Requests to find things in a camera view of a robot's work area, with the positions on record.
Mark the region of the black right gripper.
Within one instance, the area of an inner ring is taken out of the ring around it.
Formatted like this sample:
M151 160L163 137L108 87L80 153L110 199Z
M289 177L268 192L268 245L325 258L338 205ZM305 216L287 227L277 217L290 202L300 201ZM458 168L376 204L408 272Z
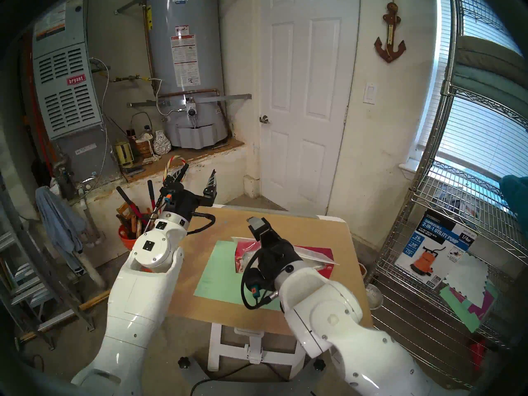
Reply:
M273 228L265 218L250 217L247 223L254 239L260 243L254 255L254 282L274 282L285 268L293 270L291 263L302 260L289 241L273 235Z

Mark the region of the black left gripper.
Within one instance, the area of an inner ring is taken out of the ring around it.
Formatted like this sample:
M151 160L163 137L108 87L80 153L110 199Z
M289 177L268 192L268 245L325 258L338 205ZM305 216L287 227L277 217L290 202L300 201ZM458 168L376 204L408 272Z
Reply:
M181 184L188 168L189 164L184 163L165 177L164 186L160 189L160 199L164 203L161 213L174 213L190 222L198 207L213 205L217 196L217 179L216 170L213 170L203 190L203 195L196 195L184 189Z

